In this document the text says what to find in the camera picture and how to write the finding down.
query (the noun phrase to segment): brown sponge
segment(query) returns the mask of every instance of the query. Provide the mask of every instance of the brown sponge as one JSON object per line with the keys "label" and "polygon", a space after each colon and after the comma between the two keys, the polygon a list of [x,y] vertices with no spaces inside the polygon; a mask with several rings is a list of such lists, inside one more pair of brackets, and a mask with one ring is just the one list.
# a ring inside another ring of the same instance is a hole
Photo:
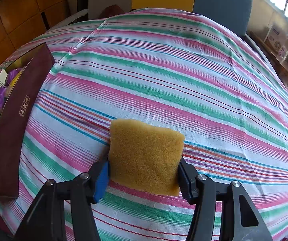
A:
{"label": "brown sponge", "polygon": [[116,183],[152,194],[179,195],[177,169],[185,136],[132,119],[111,122],[108,154]]}

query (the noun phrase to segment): open box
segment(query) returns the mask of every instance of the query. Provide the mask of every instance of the open box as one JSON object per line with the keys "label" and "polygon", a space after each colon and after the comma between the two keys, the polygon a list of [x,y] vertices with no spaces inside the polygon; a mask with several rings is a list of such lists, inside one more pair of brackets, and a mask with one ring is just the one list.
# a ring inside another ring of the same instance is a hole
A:
{"label": "open box", "polygon": [[5,71],[23,68],[0,115],[0,196],[18,197],[21,146],[39,90],[55,60],[43,43],[10,64]]}

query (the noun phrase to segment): tablecloth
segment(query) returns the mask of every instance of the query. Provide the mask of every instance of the tablecloth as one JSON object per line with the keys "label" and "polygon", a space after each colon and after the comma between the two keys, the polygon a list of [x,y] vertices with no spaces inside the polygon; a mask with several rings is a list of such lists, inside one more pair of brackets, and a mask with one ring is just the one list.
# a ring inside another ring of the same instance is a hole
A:
{"label": "tablecloth", "polygon": [[[19,198],[0,201],[12,232],[43,183],[73,179],[109,148],[109,125],[131,118],[185,135],[183,156],[217,182],[239,180],[274,240],[288,236],[288,92],[272,67],[208,18],[141,9],[47,32],[56,63],[26,128]],[[181,196],[109,182],[93,206],[102,240],[185,240],[194,211]],[[213,240],[219,239],[217,204]],[[65,203],[68,240],[73,240]]]}

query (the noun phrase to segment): purple package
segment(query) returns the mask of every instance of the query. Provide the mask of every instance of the purple package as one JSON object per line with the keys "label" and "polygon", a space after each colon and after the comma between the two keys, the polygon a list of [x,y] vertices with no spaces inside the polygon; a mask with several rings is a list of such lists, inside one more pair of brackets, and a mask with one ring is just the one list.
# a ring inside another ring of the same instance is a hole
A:
{"label": "purple package", "polygon": [[5,93],[6,93],[7,87],[0,87],[0,110],[2,110],[4,104],[5,104]]}
{"label": "purple package", "polygon": [[16,77],[16,75],[21,71],[22,68],[11,70],[6,78],[5,86],[9,86],[11,81]]}

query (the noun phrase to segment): blue chair back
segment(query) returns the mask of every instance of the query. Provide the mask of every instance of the blue chair back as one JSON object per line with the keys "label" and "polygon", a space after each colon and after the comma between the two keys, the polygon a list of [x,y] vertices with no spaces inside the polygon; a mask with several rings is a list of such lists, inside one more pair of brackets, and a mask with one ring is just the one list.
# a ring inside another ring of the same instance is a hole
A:
{"label": "blue chair back", "polygon": [[201,14],[245,36],[250,19],[252,0],[195,0],[193,13]]}

